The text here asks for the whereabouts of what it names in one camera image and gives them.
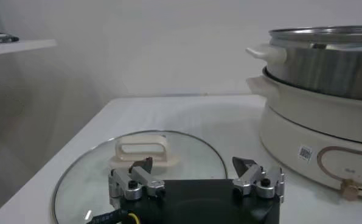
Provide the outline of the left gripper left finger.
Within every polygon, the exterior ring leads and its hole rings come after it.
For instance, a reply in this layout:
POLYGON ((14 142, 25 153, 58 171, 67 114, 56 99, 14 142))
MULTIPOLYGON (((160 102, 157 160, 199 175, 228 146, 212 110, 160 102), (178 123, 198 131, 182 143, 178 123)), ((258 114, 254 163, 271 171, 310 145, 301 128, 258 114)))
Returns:
POLYGON ((127 201, 137 201, 145 192, 149 197, 162 198, 165 195, 165 182, 151 174, 153 158, 135 161, 128 170, 111 167, 108 174, 108 189, 110 201, 124 198, 127 201))

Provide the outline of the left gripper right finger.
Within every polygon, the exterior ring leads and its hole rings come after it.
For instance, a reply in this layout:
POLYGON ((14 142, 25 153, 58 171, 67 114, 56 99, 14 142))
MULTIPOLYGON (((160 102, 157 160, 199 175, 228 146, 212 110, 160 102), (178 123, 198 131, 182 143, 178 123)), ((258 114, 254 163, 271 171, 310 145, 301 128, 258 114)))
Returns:
POLYGON ((239 157, 232 158, 232 164, 238 178, 233 179, 234 189, 242 196, 248 196, 251 192, 264 199, 278 197, 284 202, 285 174, 279 166, 265 170, 254 160, 239 157))

